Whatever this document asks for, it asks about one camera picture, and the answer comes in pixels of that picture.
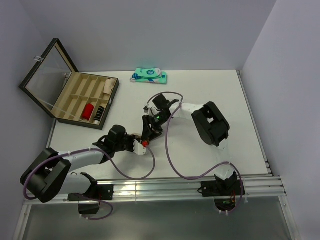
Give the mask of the brown striped sock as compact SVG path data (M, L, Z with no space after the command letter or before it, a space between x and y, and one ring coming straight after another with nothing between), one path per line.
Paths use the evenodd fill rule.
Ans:
M140 141L142 136L137 134L137 133L133 133L132 136L134 137L134 139L136 139L137 141Z

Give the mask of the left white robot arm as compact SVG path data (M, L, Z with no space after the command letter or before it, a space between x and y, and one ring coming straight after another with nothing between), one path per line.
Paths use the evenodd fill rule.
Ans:
M27 200L48 203L62 193L80 194L91 200L98 193L97 181L88 173L74 174L75 170L101 165L111 161L118 152L137 153L141 137L128 134L121 125L114 125L88 148L60 152L44 149L20 178L23 195Z

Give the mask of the black white striped sock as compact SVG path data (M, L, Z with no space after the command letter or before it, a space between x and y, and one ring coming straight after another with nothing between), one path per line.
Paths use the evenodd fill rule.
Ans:
M104 111L105 111L105 108L102 105L100 105L99 108L97 109L97 112L96 112L95 116L94 116L94 124L95 125L99 125L100 124L100 121L102 119Z

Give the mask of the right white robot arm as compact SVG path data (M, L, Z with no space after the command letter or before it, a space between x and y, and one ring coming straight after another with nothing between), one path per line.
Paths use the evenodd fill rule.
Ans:
M140 139L146 147L151 141L164 135L165 153L172 170L182 179L198 180L214 170L214 186L203 185L201 194L204 197L213 196L239 196L243 197L245 188L243 178L236 166L224 154L227 151L230 124L212 101L203 105L185 103L183 98L168 100L164 92L152 96L149 101L153 103L156 113L152 112L149 103L144 107L145 115L142 117L143 128ZM170 125L174 118L192 121L200 139L208 146L214 147L219 158L217 164L199 176L184 176L174 166L169 152L169 130L163 125Z

